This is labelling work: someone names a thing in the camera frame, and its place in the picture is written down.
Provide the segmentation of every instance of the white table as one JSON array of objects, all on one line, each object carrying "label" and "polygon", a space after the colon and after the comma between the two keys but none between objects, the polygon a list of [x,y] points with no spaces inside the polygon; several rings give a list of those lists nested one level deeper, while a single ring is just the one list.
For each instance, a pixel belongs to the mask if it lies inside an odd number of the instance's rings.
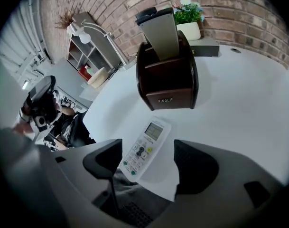
[{"label": "white table", "polygon": [[116,73],[99,93],[84,124],[101,142],[123,139],[123,155],[151,116],[171,133],[139,184],[174,200],[179,183],[174,139],[193,141],[250,157],[283,184],[289,182],[289,72],[257,53],[220,46],[220,57],[196,57],[199,92],[195,109],[150,111],[140,98],[136,67]]}]

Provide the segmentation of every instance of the dark brown wooden box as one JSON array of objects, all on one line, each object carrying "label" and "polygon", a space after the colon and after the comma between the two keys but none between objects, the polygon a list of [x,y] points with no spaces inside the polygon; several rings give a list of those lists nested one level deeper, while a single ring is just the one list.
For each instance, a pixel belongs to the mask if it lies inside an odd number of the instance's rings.
[{"label": "dark brown wooden box", "polygon": [[141,98],[153,111],[195,107],[198,74],[194,56],[184,34],[178,31],[179,56],[160,61],[143,42],[137,57],[137,86]]}]

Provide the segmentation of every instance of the red object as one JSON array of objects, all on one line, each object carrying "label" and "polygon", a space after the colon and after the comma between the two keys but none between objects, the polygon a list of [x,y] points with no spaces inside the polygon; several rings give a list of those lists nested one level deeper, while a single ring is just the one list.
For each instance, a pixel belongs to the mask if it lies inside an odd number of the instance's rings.
[{"label": "red object", "polygon": [[88,66],[87,64],[85,64],[82,68],[79,69],[79,74],[85,78],[87,81],[92,77],[87,71],[86,71],[86,68],[85,66]]}]

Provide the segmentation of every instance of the dried plant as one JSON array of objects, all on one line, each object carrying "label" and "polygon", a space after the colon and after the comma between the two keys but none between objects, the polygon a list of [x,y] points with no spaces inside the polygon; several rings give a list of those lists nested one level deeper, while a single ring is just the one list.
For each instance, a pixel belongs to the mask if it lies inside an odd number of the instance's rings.
[{"label": "dried plant", "polygon": [[69,14],[69,11],[66,10],[64,15],[59,15],[60,21],[56,23],[57,29],[66,29],[72,22],[73,22],[73,15],[74,13]]}]

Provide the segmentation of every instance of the white flower pot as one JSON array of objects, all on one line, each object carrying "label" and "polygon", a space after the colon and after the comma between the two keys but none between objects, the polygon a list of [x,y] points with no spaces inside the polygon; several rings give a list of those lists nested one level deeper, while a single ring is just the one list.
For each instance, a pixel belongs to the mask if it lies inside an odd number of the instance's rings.
[{"label": "white flower pot", "polygon": [[177,30],[181,30],[187,40],[198,40],[201,37],[197,22],[177,25]]}]

